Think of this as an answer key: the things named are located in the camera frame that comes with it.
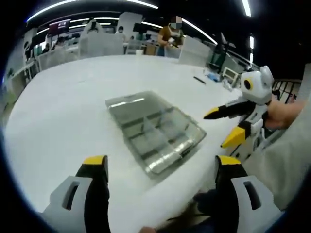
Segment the brown shirt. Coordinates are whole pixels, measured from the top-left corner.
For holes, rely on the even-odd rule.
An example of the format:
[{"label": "brown shirt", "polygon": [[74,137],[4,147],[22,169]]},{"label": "brown shirt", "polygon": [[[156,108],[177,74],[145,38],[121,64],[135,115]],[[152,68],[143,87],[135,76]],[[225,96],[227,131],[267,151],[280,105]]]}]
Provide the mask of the brown shirt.
[{"label": "brown shirt", "polygon": [[[184,33],[183,33],[183,31],[182,30],[179,30],[180,31],[180,36],[178,37],[178,38],[174,38],[175,39],[175,41],[174,41],[174,45],[182,45],[183,44],[183,42],[182,42],[182,38],[183,38],[183,36],[184,36]],[[169,39],[171,38],[171,31],[170,31],[170,29],[169,29],[169,26],[165,26],[165,27],[163,27],[161,30],[160,30],[160,32],[159,32],[159,35],[162,35],[163,36],[163,38],[162,38],[162,40],[164,40],[164,41],[169,41]]]}]

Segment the transparent plastic tray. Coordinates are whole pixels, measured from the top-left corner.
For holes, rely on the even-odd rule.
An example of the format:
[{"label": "transparent plastic tray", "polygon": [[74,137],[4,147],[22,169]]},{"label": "transparent plastic tray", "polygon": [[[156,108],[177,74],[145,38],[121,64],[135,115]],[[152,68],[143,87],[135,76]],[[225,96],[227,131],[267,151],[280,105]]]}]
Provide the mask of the transparent plastic tray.
[{"label": "transparent plastic tray", "polygon": [[153,92],[110,99],[106,106],[148,174],[162,173],[206,136],[191,117]]}]

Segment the white robot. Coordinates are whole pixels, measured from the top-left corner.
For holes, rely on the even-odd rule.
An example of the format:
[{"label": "white robot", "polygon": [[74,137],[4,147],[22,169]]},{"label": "white robot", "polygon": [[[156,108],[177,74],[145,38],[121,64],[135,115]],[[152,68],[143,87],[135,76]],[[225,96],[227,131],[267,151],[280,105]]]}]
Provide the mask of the white robot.
[{"label": "white robot", "polygon": [[243,73],[241,75],[242,96],[226,105],[211,109],[204,119],[233,118],[241,116],[236,128],[221,144],[222,148],[239,146],[247,139],[251,142],[251,154],[265,140],[264,121],[268,117],[268,105],[272,99],[273,76],[264,66],[260,71]]}]

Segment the white sleeve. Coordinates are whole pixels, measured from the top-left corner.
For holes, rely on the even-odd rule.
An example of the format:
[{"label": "white sleeve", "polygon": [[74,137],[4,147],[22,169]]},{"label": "white sleeve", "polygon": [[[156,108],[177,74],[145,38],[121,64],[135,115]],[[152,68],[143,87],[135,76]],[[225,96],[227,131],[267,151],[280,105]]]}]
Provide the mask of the white sleeve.
[{"label": "white sleeve", "polygon": [[264,151],[255,152],[243,164],[274,194],[275,204],[285,209],[298,192],[311,164],[311,101],[289,129]]}]

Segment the black ceiling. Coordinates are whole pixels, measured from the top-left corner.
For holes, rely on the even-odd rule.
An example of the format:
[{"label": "black ceiling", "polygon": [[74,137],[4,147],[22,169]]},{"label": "black ceiling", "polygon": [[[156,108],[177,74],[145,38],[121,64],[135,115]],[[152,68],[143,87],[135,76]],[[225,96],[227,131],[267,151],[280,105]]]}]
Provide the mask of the black ceiling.
[{"label": "black ceiling", "polygon": [[[249,36],[255,38],[254,63],[269,65],[275,78],[301,79],[304,64],[311,62],[311,28],[307,1],[304,0],[248,0],[251,17],[244,12],[242,0],[146,0],[159,8],[120,0],[82,0],[51,9],[30,21],[28,27],[39,26],[59,17],[80,12],[97,17],[117,17],[124,11],[140,13],[145,21],[166,25],[170,18],[179,15],[201,28],[213,38],[222,32],[235,44],[235,52],[249,58]],[[35,9],[58,1],[46,1]],[[70,17],[89,17],[90,14]],[[206,39],[184,24],[185,34]]]}]

